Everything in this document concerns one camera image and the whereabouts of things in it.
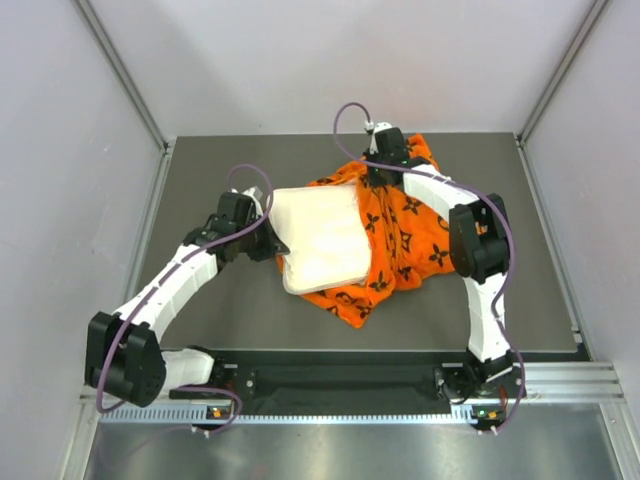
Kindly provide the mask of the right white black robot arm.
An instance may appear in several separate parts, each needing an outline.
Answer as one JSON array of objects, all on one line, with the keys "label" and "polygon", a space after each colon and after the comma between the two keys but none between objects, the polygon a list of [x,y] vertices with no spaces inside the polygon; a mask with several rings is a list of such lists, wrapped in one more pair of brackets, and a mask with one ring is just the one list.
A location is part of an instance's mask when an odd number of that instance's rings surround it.
[{"label": "right white black robot arm", "polygon": [[498,389],[513,369],[513,351],[505,337],[504,290],[510,275],[512,232],[504,202],[445,176],[418,156],[411,157],[401,130],[386,122],[368,122],[370,144],[364,152],[374,187],[400,186],[448,224],[449,258],[463,278],[470,334],[462,367],[436,374],[439,394],[452,404]]}]

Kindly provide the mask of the white pillow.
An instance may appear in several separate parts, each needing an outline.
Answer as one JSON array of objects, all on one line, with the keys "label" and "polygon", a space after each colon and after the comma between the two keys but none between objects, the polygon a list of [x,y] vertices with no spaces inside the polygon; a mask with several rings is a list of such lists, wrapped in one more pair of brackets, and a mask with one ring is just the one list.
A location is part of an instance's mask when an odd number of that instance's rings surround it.
[{"label": "white pillow", "polygon": [[269,220],[288,248],[282,256],[288,293],[304,295],[366,279],[372,253],[355,184],[277,189]]}]

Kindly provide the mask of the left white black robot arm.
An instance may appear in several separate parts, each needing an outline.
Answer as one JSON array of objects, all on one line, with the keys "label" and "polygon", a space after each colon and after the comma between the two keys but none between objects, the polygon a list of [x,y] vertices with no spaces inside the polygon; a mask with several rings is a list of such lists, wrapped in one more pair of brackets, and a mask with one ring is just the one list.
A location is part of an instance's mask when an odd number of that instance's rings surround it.
[{"label": "left white black robot arm", "polygon": [[164,351],[160,341],[189,300],[238,256],[260,262],[287,253],[260,198],[256,187],[223,193],[206,223],[186,235],[136,296],[90,320],[84,376],[98,395],[146,407],[182,387],[209,397],[224,390],[227,374],[213,354],[199,347]]}]

